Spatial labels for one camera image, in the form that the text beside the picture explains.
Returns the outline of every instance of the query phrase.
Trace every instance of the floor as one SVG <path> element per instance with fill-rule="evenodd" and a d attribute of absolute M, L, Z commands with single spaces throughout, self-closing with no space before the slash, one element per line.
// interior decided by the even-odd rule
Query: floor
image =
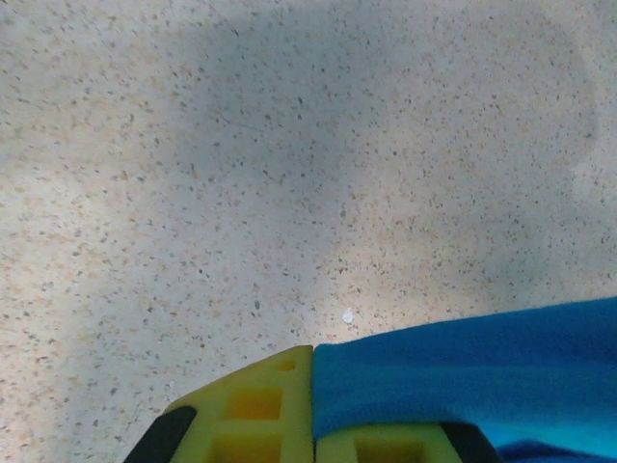
<path fill-rule="evenodd" d="M 0 9 L 0 461 L 122 461 L 293 345 L 617 294 L 613 0 Z"/>

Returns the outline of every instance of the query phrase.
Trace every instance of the white speck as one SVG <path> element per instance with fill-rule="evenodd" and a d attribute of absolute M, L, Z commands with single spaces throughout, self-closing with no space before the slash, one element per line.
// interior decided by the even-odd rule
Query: white speck
<path fill-rule="evenodd" d="M 345 311 L 345 313 L 343 314 L 343 321 L 347 324 L 351 323 L 352 321 L 354 321 L 354 313 L 351 310 L 351 307 L 348 307 L 347 310 Z"/>

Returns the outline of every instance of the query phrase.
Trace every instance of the yellow plastic part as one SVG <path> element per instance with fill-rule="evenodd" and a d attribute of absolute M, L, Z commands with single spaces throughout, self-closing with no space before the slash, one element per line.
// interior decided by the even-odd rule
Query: yellow plastic part
<path fill-rule="evenodd" d="M 198 413 L 171 463 L 313 463 L 311 359 L 293 347 L 174 402 Z"/>
<path fill-rule="evenodd" d="M 321 438 L 315 463 L 461 463 L 461 458 L 438 424 L 382 424 Z"/>

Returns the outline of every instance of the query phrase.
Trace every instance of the black rubber edge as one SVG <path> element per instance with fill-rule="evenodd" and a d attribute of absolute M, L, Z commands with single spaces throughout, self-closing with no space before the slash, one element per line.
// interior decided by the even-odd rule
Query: black rubber edge
<path fill-rule="evenodd" d="M 462 422 L 442 422 L 441 426 L 462 463 L 505 462 L 477 426 Z"/>
<path fill-rule="evenodd" d="M 196 415 L 197 410 L 190 406 L 161 415 L 154 420 L 124 463 L 170 463 Z"/>

